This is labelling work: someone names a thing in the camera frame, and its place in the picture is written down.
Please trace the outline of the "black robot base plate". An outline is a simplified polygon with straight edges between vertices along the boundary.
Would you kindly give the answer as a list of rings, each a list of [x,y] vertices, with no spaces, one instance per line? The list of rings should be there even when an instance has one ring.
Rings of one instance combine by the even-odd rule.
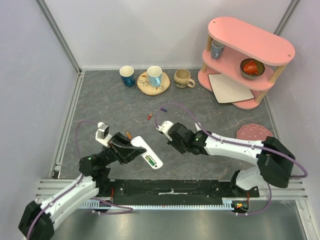
[[[113,196],[116,205],[179,206],[221,205],[223,198],[258,198],[260,193],[257,186],[240,190],[216,179],[116,179],[97,196]]]

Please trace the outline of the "white remote control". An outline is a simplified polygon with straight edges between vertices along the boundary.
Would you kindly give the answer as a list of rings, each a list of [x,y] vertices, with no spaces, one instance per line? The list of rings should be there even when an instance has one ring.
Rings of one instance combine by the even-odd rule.
[[[157,154],[151,149],[151,147],[146,143],[146,141],[141,136],[134,137],[130,143],[134,147],[141,147],[146,150],[146,152],[142,153],[142,158],[149,164],[149,166],[154,169],[158,170],[163,166],[163,162],[161,159],[157,156]],[[151,156],[153,160],[156,162],[155,166],[151,166],[150,163],[146,160],[146,156]]]

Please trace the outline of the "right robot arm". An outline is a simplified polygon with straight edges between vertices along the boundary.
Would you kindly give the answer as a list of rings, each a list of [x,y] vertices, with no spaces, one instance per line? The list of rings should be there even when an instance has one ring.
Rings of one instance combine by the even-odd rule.
[[[252,164],[233,174],[229,191],[235,197],[263,183],[283,189],[289,185],[295,156],[273,136],[264,141],[241,140],[204,131],[200,125],[192,132],[183,124],[170,121],[164,121],[158,130],[181,154],[223,156]]]

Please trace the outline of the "green battery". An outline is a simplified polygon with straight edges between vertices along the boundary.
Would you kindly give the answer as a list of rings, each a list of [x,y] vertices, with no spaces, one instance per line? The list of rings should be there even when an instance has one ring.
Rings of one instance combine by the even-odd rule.
[[[151,166],[155,166],[157,164],[150,155],[146,155],[145,158]]]

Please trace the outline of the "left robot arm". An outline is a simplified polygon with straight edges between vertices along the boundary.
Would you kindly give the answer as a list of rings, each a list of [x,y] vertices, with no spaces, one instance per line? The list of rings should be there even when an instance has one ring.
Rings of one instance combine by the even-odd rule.
[[[113,162],[127,164],[138,156],[153,154],[141,137],[129,139],[121,133],[111,135],[97,130],[95,139],[102,151],[79,161],[80,176],[54,196],[37,203],[30,202],[23,212],[18,229],[28,240],[50,240],[64,220],[84,202],[110,191],[110,168]]]

